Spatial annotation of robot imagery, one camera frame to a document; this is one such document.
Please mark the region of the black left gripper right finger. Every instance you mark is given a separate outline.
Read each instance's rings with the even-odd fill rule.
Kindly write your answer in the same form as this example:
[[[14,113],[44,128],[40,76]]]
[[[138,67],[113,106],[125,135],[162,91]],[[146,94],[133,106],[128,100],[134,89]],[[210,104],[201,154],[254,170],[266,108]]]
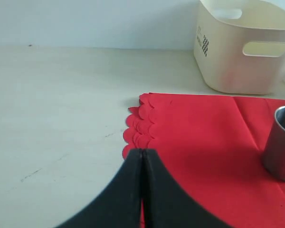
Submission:
[[[146,228],[229,228],[171,176],[155,150],[142,150],[142,208]]]

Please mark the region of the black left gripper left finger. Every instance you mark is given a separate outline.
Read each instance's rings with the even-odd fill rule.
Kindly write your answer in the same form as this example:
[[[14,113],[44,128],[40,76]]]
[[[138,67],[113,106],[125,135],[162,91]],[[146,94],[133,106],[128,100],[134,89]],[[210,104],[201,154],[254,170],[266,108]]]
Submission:
[[[59,228],[139,228],[143,156],[131,150],[106,188]]]

